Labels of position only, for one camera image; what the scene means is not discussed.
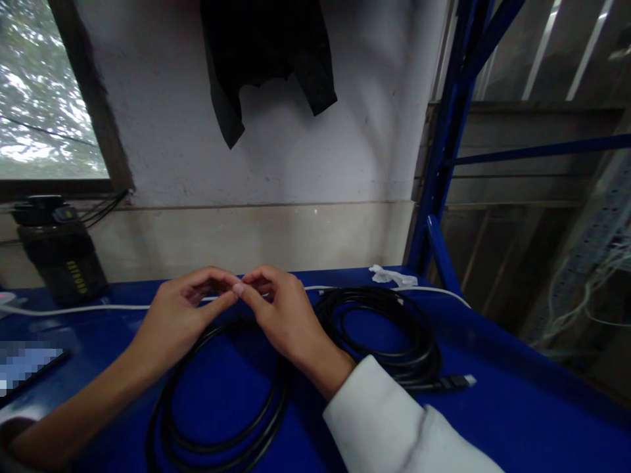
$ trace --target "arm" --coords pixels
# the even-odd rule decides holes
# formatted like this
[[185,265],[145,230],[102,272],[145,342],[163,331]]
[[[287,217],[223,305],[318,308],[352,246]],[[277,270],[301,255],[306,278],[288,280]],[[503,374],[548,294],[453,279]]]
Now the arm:
[[[129,347],[84,389],[9,444],[25,466],[59,471],[136,397],[177,363],[217,315],[237,301],[239,279],[207,267],[160,286]],[[197,307],[209,292],[223,292]]]
[[243,282],[233,291],[252,308],[271,344],[329,401],[324,420],[351,473],[501,472],[372,356],[356,366],[326,335],[295,276],[262,266]]

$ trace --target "window frame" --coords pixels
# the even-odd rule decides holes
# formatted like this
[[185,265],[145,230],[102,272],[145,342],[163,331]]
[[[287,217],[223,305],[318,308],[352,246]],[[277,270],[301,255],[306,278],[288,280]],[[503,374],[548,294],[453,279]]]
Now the window frame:
[[97,71],[92,44],[74,0],[48,0],[70,67],[87,113],[109,179],[2,179],[0,202],[23,200],[34,194],[61,194],[71,199],[102,198],[124,189],[135,190],[118,126]]

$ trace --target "coiled cable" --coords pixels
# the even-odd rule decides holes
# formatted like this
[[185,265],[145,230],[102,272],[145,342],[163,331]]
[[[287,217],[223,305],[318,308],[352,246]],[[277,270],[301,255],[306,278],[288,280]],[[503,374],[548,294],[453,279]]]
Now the coiled cable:
[[[374,356],[409,392],[460,389],[475,383],[471,375],[438,377],[442,355],[430,319],[412,299],[400,292],[374,286],[328,290],[324,291],[323,299],[314,309],[338,347],[357,362],[368,355]],[[346,316],[353,311],[370,311],[390,320],[405,334],[410,347],[404,351],[385,352],[356,342],[346,328]]]
[[[186,371],[187,366],[202,347],[223,333],[238,332],[240,330],[254,328],[255,326],[256,323],[254,322],[242,321],[225,325],[210,325],[197,342],[195,342],[195,345],[189,353],[176,365],[173,374],[167,381],[156,402],[151,420],[149,421],[147,437],[145,438],[145,457],[147,459],[147,470],[149,472],[160,472],[155,451],[156,427],[159,427],[158,435],[165,457],[182,472],[219,473],[227,470],[249,471],[269,449],[269,446],[281,427],[289,402],[287,392],[289,370],[287,361],[280,355],[278,356],[276,375],[263,407],[252,422],[232,438],[218,443],[201,443],[195,441],[187,437],[177,427],[173,419],[172,411],[172,400],[177,385]],[[192,463],[185,460],[178,450],[174,448],[176,445],[186,452],[211,455],[226,452],[238,446],[250,436],[253,436],[250,445],[243,448],[243,450],[234,457],[220,463]]]

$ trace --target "person's right hand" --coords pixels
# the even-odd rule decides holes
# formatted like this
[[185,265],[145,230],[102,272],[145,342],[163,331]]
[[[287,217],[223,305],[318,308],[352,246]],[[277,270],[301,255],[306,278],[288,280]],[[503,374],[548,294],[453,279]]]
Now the person's right hand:
[[330,400],[353,371],[355,362],[326,334],[300,280],[264,265],[246,274],[233,291],[252,308],[274,348]]

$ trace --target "black bottle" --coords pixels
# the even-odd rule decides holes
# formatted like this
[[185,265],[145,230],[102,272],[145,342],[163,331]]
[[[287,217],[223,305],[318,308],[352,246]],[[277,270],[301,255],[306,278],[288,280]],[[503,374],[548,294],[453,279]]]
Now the black bottle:
[[58,305],[80,305],[108,292],[92,238],[61,196],[31,196],[11,213],[28,258]]

